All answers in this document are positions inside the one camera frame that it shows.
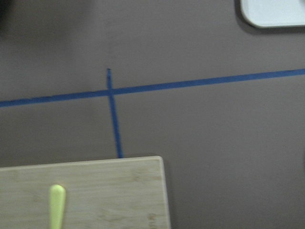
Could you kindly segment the wooden cutting board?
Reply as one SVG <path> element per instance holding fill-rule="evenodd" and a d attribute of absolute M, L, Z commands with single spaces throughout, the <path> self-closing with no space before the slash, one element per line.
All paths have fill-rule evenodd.
<path fill-rule="evenodd" d="M 163 159 L 145 156 L 0 170 L 0 226 L 50 229 L 49 191 L 66 190 L 62 229 L 169 229 Z"/>

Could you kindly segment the white rabbit tray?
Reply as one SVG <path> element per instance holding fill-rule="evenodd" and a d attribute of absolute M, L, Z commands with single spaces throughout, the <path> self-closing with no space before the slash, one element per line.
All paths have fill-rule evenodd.
<path fill-rule="evenodd" d="M 257 28 L 304 27 L 303 0 L 242 0 L 244 19 Z"/>

